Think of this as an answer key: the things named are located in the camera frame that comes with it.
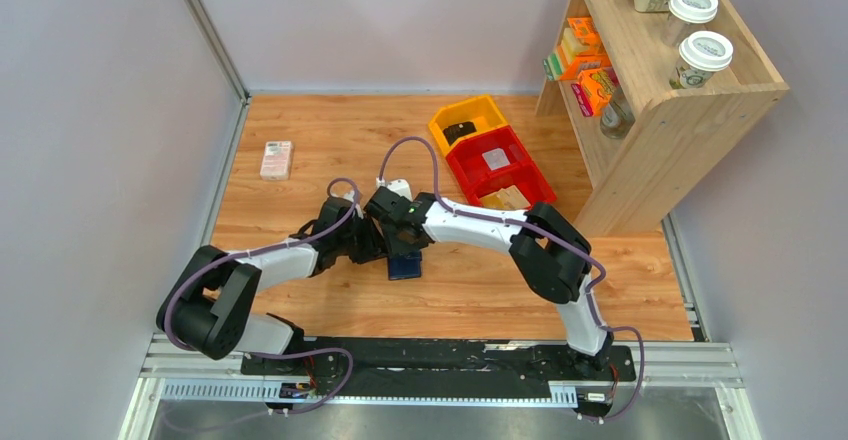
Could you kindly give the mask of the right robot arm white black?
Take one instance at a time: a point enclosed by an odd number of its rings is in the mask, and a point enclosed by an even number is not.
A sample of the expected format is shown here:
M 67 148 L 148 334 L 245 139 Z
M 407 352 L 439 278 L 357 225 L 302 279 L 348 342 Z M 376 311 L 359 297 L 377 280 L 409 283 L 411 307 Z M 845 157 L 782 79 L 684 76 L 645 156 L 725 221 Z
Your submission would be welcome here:
M 567 346 L 602 364 L 614 334 L 593 298 L 591 271 L 604 271 L 591 245 L 552 205 L 529 210 L 493 210 L 422 192 L 410 200 L 382 186 L 364 207 L 376 221 L 388 252 L 397 256 L 435 243 L 457 243 L 507 254 L 528 288 L 555 305 Z

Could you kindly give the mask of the navy blue card holder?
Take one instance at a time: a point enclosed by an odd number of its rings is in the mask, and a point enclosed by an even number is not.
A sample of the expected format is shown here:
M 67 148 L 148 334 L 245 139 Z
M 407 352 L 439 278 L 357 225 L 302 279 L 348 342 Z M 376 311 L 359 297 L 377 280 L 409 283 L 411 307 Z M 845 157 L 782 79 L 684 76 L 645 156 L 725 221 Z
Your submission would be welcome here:
M 387 259 L 389 281 L 416 279 L 422 276 L 422 252 L 413 251 Z

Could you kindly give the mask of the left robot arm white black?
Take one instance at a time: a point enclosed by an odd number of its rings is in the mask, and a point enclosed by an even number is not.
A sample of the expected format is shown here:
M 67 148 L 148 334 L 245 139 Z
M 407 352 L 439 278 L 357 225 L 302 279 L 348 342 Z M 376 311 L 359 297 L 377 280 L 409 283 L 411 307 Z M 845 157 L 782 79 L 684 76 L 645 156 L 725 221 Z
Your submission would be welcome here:
M 280 355 L 296 326 L 252 311 L 256 294 L 287 281 L 317 276 L 340 257 L 364 264 L 386 257 L 374 220 L 345 198 L 329 197 L 317 218 L 285 240 L 253 251 L 198 248 L 156 315 L 175 345 L 219 360 L 233 352 Z

